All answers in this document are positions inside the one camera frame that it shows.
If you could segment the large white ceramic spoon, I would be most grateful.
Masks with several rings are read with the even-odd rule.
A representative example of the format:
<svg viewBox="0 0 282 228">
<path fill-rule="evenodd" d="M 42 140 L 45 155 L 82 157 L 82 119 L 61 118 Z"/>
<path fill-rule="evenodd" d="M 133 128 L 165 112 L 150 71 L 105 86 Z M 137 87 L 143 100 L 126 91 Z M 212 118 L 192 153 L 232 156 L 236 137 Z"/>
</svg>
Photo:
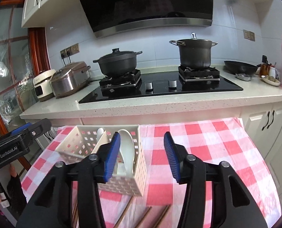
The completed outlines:
<svg viewBox="0 0 282 228">
<path fill-rule="evenodd" d="M 118 133 L 120 135 L 119 153 L 122 156 L 122 161 L 117 164 L 117 174 L 133 177 L 135 148 L 132 135 L 125 129 L 118 130 Z"/>
</svg>

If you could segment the small white ceramic spoon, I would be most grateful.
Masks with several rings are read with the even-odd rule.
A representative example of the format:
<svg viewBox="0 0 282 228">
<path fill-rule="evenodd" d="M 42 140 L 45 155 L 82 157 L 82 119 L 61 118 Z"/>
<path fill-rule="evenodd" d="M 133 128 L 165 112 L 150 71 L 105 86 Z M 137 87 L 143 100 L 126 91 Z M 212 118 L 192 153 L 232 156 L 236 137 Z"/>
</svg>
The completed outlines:
<svg viewBox="0 0 282 228">
<path fill-rule="evenodd" d="M 99 128 L 97 130 L 97 136 L 96 136 L 96 141 L 99 142 L 101 136 L 104 134 L 104 129 L 103 128 Z"/>
</svg>

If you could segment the brown wooden chopstick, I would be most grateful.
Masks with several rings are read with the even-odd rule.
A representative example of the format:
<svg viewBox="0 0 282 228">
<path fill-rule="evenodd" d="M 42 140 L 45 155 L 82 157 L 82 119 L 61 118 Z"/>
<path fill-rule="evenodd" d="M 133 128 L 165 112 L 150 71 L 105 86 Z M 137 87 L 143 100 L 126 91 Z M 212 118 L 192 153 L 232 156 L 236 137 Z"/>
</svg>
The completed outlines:
<svg viewBox="0 0 282 228">
<path fill-rule="evenodd" d="M 132 196 L 130 199 L 129 199 L 129 202 L 127 203 L 126 207 L 124 208 L 123 212 L 121 213 L 120 217 L 118 218 L 117 222 L 115 223 L 114 225 L 114 228 L 118 228 L 119 225 L 121 224 L 124 216 L 126 215 L 128 209 L 130 208 L 132 202 L 134 200 L 134 197 Z"/>
<path fill-rule="evenodd" d="M 145 218 L 150 213 L 151 209 L 152 209 L 152 206 L 147 207 L 147 209 L 144 211 L 144 213 L 142 214 L 141 218 L 139 219 L 138 223 L 135 225 L 134 228 L 139 228 L 142 225 L 142 223 L 144 222 Z"/>
<path fill-rule="evenodd" d="M 160 216 L 158 217 L 158 219 L 156 220 L 156 222 L 153 225 L 153 228 L 158 228 L 159 225 L 162 223 L 163 219 L 165 218 L 165 216 L 167 215 L 169 209 L 171 208 L 171 205 L 167 205 L 165 206 L 165 208 L 163 209 L 163 211 L 161 212 Z"/>
<path fill-rule="evenodd" d="M 72 220 L 72 227 L 76 228 L 78 221 L 77 200 L 75 200 L 73 205 L 71 220 Z"/>
</svg>

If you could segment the white small cooker appliance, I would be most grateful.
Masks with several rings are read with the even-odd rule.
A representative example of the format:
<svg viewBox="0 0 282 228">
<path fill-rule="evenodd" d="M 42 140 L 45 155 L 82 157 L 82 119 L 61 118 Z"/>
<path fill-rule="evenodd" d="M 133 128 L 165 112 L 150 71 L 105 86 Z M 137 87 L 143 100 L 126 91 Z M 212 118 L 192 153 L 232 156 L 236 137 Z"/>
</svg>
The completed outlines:
<svg viewBox="0 0 282 228">
<path fill-rule="evenodd" d="M 35 94 L 40 102 L 44 102 L 54 97 L 50 80 L 56 73 L 56 70 L 47 70 L 40 73 L 33 79 Z"/>
</svg>

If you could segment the pink white checkered tablecloth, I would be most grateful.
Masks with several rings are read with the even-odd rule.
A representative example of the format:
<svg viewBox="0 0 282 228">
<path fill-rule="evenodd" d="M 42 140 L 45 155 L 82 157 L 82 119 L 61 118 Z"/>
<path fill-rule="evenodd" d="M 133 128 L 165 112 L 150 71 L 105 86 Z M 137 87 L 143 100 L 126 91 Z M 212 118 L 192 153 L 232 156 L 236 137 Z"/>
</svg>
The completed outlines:
<svg viewBox="0 0 282 228">
<path fill-rule="evenodd" d="M 272 175 L 260 152 L 247 135 L 241 118 L 142 125 L 141 146 L 144 150 L 147 179 L 144 195 L 135 198 L 121 227 L 133 227 L 147 207 L 152 206 L 143 227 L 151 227 L 165 206 L 171 205 L 161 227 L 178 225 L 185 195 L 185 185 L 172 177 L 163 145 L 165 132 L 170 132 L 177 144 L 205 162 L 227 161 L 235 169 L 258 204 L 268 227 L 281 216 L 281 205 Z M 113 227 L 129 202 L 128 196 L 112 192 L 100 193 L 107 227 Z"/>
</svg>

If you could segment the black glass gas stove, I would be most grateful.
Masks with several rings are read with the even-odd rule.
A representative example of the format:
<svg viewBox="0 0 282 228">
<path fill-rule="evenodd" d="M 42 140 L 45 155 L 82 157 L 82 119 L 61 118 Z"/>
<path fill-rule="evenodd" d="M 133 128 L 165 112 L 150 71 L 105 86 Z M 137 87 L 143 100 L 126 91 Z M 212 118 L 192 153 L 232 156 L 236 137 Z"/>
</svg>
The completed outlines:
<svg viewBox="0 0 282 228">
<path fill-rule="evenodd" d="M 142 74 L 134 70 L 118 77 L 104 77 L 99 87 L 79 103 L 187 93 L 242 91 L 243 88 L 222 77 L 214 67 L 192 69 L 178 66 L 176 71 Z"/>
</svg>

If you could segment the red wooden glass door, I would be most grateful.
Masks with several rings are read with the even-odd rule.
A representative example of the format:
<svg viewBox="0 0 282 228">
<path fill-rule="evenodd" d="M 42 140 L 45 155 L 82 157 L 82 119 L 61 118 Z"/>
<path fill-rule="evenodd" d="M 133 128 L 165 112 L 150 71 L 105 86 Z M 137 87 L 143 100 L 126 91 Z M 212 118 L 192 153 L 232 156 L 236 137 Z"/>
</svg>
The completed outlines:
<svg viewBox="0 0 282 228">
<path fill-rule="evenodd" d="M 25 124 L 37 102 L 33 78 L 49 70 L 45 29 L 22 28 L 25 0 L 0 1 L 0 136 Z"/>
</svg>

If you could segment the black casserole pot with lid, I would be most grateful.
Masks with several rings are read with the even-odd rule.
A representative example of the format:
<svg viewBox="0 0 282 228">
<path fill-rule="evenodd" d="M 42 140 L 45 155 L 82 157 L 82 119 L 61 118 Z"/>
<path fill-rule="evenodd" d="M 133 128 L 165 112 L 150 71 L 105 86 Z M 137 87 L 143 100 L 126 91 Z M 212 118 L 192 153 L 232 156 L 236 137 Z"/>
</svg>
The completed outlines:
<svg viewBox="0 0 282 228">
<path fill-rule="evenodd" d="M 93 63 L 99 64 L 100 70 L 105 76 L 121 76 L 136 69 L 136 56 L 142 53 L 142 51 L 120 51 L 119 48 L 115 48 L 112 49 L 111 54 L 93 60 Z"/>
</svg>

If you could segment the small metal dish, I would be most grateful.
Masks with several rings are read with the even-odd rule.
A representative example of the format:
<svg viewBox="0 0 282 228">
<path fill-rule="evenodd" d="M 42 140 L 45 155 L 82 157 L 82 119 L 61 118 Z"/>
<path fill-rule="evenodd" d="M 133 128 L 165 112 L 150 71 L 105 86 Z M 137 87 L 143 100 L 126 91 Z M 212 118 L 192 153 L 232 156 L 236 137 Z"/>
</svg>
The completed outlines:
<svg viewBox="0 0 282 228">
<path fill-rule="evenodd" d="M 237 79 L 240 79 L 242 81 L 251 81 L 252 80 L 252 76 L 247 75 L 247 74 L 235 74 Z"/>
</svg>

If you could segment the black frying pan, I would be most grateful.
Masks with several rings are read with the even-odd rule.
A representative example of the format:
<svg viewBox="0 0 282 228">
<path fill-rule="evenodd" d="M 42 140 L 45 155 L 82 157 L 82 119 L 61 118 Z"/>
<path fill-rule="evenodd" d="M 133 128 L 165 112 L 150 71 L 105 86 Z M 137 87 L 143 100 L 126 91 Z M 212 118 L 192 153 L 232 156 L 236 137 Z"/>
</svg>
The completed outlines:
<svg viewBox="0 0 282 228">
<path fill-rule="evenodd" d="M 239 62 L 239 61 L 226 60 L 224 61 L 224 64 L 225 64 L 226 69 L 234 75 L 246 74 L 246 75 L 253 76 L 258 69 L 256 65 Z"/>
</svg>

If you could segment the white lower cabinets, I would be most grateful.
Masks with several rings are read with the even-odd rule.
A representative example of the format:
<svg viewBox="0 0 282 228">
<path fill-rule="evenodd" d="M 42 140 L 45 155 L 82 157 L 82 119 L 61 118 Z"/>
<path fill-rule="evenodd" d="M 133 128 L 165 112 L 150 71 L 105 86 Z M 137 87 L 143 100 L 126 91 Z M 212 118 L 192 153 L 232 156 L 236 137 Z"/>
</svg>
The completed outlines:
<svg viewBox="0 0 282 228">
<path fill-rule="evenodd" d="M 247 135 L 250 137 L 263 159 L 273 146 L 277 138 L 277 133 L 280 131 L 280 125 L 276 123 L 279 118 L 282 118 L 282 111 L 271 110 L 266 112 L 261 123 L 252 126 L 251 118 L 247 118 L 246 116 L 241 117 Z"/>
</svg>

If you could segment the white cabinets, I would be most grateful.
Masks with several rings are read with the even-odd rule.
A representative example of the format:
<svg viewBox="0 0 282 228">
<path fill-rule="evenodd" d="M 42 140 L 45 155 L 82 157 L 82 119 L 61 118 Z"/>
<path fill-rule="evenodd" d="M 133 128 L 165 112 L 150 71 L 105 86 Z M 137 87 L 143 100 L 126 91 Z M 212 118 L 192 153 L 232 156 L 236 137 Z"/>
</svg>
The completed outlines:
<svg viewBox="0 0 282 228">
<path fill-rule="evenodd" d="M 79 0 L 25 0 L 21 27 L 45 27 Z"/>
<path fill-rule="evenodd" d="M 279 118 L 282 118 L 282 111 L 271 110 L 266 112 L 261 123 L 252 126 L 251 118 L 247 118 L 246 116 L 241 117 L 247 135 L 250 137 L 263 159 L 273 146 L 277 138 L 277 133 L 280 131 L 280 125 L 276 123 Z"/>
</svg>

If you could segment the condiment bottles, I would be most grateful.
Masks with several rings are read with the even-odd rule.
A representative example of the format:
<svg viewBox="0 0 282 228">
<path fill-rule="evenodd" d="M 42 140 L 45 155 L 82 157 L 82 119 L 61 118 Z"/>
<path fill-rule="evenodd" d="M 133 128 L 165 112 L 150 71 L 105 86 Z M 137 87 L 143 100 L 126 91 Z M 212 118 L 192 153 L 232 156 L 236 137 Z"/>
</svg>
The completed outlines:
<svg viewBox="0 0 282 228">
<path fill-rule="evenodd" d="M 267 56 L 263 55 L 262 56 L 262 63 L 260 64 L 260 70 L 259 70 L 259 75 L 260 76 L 272 76 L 275 79 L 278 79 L 278 71 L 275 68 L 275 64 L 271 64 L 268 62 Z"/>
</svg>

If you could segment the white upper cabinets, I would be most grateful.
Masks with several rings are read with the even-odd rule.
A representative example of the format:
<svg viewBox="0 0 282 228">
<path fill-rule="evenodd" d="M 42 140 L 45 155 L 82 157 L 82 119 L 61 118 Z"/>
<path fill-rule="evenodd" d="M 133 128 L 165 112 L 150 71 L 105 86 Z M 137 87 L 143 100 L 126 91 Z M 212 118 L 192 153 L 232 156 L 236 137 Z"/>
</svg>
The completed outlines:
<svg viewBox="0 0 282 228">
<path fill-rule="evenodd" d="M 79 0 L 25 0 L 21 27 L 45 27 Z"/>
</svg>

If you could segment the wall switch plate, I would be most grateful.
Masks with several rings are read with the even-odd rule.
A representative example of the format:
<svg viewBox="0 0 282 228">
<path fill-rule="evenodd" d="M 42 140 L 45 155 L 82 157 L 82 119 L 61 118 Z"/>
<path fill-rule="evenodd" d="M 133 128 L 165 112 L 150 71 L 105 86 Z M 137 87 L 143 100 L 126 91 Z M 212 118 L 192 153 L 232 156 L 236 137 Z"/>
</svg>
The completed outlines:
<svg viewBox="0 0 282 228">
<path fill-rule="evenodd" d="M 244 39 L 251 40 L 253 42 L 255 42 L 256 40 L 255 33 L 252 31 L 243 30 L 243 35 L 244 35 Z"/>
</svg>

